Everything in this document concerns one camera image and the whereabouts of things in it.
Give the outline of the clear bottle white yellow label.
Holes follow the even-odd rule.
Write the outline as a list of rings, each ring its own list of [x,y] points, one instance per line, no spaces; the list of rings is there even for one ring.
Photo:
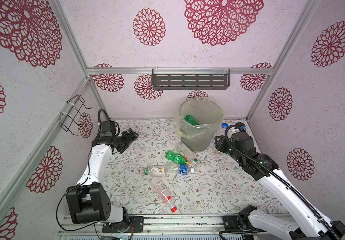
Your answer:
[[[167,168],[165,166],[149,166],[147,168],[140,168],[139,173],[142,176],[163,178],[167,176]]]

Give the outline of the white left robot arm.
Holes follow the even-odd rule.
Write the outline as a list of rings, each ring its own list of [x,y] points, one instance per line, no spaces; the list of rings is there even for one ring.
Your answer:
[[[104,165],[113,154],[122,154],[138,136],[132,129],[120,132],[118,123],[114,121],[98,123],[98,133],[91,143],[87,167],[76,185],[68,187],[64,195],[73,224],[105,222],[118,232],[130,228],[126,208],[111,204],[101,179],[105,172]]]

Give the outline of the clear bottle blue label blue cap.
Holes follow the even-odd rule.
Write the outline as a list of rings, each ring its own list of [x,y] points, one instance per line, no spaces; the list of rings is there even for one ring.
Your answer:
[[[228,126],[229,125],[227,123],[222,123],[218,130],[216,130],[215,137],[223,136]]]

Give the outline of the clear bottle red cap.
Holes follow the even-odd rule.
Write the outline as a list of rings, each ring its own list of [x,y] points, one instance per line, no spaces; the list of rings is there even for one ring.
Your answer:
[[[163,203],[167,206],[167,208],[172,212],[175,213],[177,211],[177,207],[175,206],[171,194],[167,188],[167,186],[162,182],[162,180],[158,177],[151,179],[151,185],[153,186],[156,193],[159,195],[160,199]]]

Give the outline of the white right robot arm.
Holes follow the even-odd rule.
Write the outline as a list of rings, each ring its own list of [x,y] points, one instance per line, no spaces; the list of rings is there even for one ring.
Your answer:
[[[223,133],[215,136],[216,149],[235,160],[242,170],[267,188],[292,216],[282,220],[248,205],[237,215],[223,217],[225,230],[251,240],[257,233],[269,233],[281,240],[340,240],[345,225],[333,221],[314,207],[286,178],[278,164],[266,154],[258,153],[253,138],[243,123],[222,124]]]

